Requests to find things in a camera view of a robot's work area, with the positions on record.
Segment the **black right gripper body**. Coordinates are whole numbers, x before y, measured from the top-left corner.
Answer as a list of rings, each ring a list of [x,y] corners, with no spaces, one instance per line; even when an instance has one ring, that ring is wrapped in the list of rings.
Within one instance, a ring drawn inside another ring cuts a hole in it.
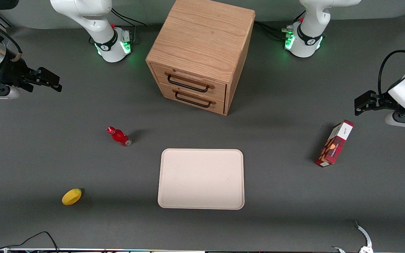
[[[30,76],[30,70],[22,59],[17,62],[3,60],[0,64],[0,98],[18,98],[21,82]]]

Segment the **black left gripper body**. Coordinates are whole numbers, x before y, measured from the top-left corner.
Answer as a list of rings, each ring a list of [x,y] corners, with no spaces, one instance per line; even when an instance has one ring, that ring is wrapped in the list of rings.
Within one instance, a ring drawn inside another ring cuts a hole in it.
[[[376,106],[374,106],[373,110],[397,110],[400,105],[396,100],[388,93],[378,93],[374,94],[373,98],[376,100]]]

